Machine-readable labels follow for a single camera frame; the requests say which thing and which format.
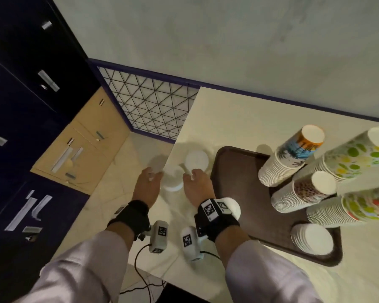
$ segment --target patterned paper cup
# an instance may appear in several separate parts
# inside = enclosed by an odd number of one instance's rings
[[[278,147],[278,158],[287,167],[302,166],[324,142],[324,131],[313,124],[307,124],[295,135]]]
[[[343,205],[361,221],[379,220],[379,188],[346,193]]]
[[[355,178],[379,165],[379,126],[324,154],[324,162],[340,178]]]
[[[334,177],[325,171],[316,171],[295,180],[295,194],[307,203],[318,203],[336,192],[337,183]]]

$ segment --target lavender sleeve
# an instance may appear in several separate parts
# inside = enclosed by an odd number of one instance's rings
[[[226,283],[235,303],[320,303],[308,276],[257,241],[248,240],[232,254]]]
[[[102,231],[48,263],[22,303],[118,301],[128,249],[123,239]]]

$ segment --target tabletop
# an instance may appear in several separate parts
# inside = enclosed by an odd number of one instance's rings
[[[211,172],[217,151],[233,146],[272,154],[281,143],[305,124],[322,127],[324,144],[315,157],[344,143],[379,122],[323,112],[261,98],[201,88],[185,121],[167,164],[183,166],[187,153],[204,150],[210,159]],[[379,166],[349,183],[342,183],[338,193],[379,187]],[[210,302],[232,302],[224,268],[219,260],[205,255],[203,260],[188,263],[181,250],[181,230],[195,225],[195,209],[183,190],[161,190],[150,209],[151,222],[169,224],[168,246],[160,255],[146,253],[138,258],[138,268],[160,277]],[[379,221],[362,226],[342,227],[344,257],[336,267],[324,267],[278,250],[278,254],[302,268],[324,302],[379,302]],[[129,256],[133,264],[136,253],[147,244],[135,242]],[[202,249],[216,253],[212,242],[205,240]]]

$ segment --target light wood cabinet door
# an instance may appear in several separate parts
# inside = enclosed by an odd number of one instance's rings
[[[92,142],[95,140],[86,129],[79,122],[72,121],[34,164],[31,172],[91,194],[109,165],[108,159]]]
[[[115,157],[130,130],[101,87],[75,117],[94,139],[93,145],[108,159]]]

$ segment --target brown patterned cup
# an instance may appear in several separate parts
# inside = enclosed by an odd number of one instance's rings
[[[336,192],[334,177],[325,171],[316,171],[299,178],[293,185],[295,194],[306,203],[318,203]]]

